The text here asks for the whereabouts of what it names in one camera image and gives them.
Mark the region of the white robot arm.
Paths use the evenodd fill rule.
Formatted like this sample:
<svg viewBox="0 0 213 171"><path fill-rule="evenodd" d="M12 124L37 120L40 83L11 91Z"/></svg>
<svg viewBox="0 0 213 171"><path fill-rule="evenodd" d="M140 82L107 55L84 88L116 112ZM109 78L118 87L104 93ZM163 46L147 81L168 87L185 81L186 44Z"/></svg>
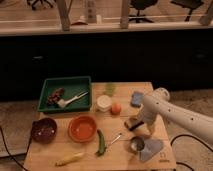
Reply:
<svg viewBox="0 0 213 171"><path fill-rule="evenodd" d="M143 107L138 119L153 124L158 114L188 130L209 145L213 145L213 118L178 107L169 102L170 93L158 88L146 93L142 98Z"/></svg>

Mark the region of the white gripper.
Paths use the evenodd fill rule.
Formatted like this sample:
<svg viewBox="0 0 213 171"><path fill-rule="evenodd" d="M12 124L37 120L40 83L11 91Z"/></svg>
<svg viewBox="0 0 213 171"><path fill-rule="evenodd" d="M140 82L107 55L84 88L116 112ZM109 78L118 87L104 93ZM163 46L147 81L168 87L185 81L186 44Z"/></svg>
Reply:
<svg viewBox="0 0 213 171"><path fill-rule="evenodd" d="M155 121L157 118L157 112L148 109L143 106L142 109L137 114L137 120L142 124L147 124L147 129L150 135L153 135L155 132Z"/></svg>

